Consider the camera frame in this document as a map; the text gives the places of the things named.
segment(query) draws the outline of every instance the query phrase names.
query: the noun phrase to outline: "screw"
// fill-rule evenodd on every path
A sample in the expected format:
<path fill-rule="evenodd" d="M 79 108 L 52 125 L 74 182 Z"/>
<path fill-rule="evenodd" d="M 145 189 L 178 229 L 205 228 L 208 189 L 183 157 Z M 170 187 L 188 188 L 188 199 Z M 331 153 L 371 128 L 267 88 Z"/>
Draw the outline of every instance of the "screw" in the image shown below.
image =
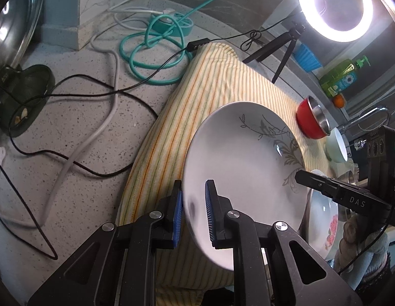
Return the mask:
<path fill-rule="evenodd" d="M 238 218 L 238 217 L 240 216 L 240 213 L 237 212 L 236 210 L 229 210 L 229 211 L 227 212 L 227 216 L 228 216 L 229 218 L 236 219 L 236 218 Z"/>
<path fill-rule="evenodd" d="M 280 231 L 285 231 L 288 229 L 288 224 L 282 221 L 278 221 L 275 223 L 275 227 Z"/>
<path fill-rule="evenodd" d="M 158 219 L 162 216 L 162 213 L 159 210 L 154 210 L 153 212 L 149 213 L 149 217 L 152 219 Z"/>
<path fill-rule="evenodd" d="M 103 231 L 114 230 L 114 223 L 111 222 L 104 223 L 101 228 L 103 229 Z"/>

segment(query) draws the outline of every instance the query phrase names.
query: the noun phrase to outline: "orange fruit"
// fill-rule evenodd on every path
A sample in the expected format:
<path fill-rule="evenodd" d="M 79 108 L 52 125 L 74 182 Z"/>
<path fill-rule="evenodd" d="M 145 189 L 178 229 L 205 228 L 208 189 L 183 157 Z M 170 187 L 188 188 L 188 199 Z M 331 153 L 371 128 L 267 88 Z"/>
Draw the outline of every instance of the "orange fruit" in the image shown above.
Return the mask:
<path fill-rule="evenodd" d="M 337 94 L 332 98 L 332 102 L 336 108 L 345 107 L 345 99 L 342 94 Z"/>

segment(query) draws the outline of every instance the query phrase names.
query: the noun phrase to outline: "yellow striped cloth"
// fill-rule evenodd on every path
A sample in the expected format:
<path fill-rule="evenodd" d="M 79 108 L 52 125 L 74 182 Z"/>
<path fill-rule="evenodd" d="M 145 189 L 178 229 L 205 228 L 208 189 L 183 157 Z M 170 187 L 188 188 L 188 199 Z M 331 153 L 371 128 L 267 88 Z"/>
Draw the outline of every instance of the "yellow striped cloth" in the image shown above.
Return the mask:
<path fill-rule="evenodd" d="M 140 148 L 121 200 L 119 224 L 134 222 L 170 193 L 174 180 L 182 178 L 185 156 L 199 125 L 213 111 L 234 101 L 257 102 L 276 112 L 297 139 L 306 169 L 331 175 L 323 142 L 304 137 L 298 129 L 298 102 L 240 62 L 228 45 L 208 44 L 192 60 Z M 178 247 L 158 251 L 159 306 L 200 305 L 204 291 L 232 284 L 233 272 L 202 254 L 185 222 Z"/>

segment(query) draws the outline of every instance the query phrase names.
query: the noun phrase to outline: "dish soap bottle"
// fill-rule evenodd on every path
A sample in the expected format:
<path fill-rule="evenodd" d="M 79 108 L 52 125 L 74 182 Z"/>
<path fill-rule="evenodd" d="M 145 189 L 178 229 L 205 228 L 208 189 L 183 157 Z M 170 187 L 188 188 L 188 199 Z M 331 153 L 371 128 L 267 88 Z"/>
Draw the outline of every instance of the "dish soap bottle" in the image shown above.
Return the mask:
<path fill-rule="evenodd" d="M 328 98 L 333 98 L 353 84 L 357 79 L 358 70 L 363 67 L 364 63 L 370 65 L 365 55 L 362 56 L 362 59 L 356 60 L 356 62 L 346 59 L 323 75 L 319 80 L 319 84 Z"/>

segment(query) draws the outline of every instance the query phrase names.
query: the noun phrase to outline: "floral plate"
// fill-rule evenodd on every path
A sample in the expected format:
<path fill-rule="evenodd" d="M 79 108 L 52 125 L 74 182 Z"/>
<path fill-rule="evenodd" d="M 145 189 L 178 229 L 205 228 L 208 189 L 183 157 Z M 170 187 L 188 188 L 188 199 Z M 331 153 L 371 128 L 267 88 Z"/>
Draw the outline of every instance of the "floral plate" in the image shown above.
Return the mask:
<path fill-rule="evenodd" d="M 253 102 L 233 102 L 207 117 L 189 146 L 183 170 L 183 207 L 189 231 L 203 253 L 233 270 L 233 250 L 213 248 L 204 187 L 214 180 L 219 195 L 256 222 L 301 224 L 307 188 L 295 181 L 304 159 L 288 126 Z"/>
<path fill-rule="evenodd" d="M 314 174 L 324 174 L 319 170 Z M 305 241 L 325 259 L 332 248 L 338 227 L 338 204 L 310 189 L 305 210 Z"/>

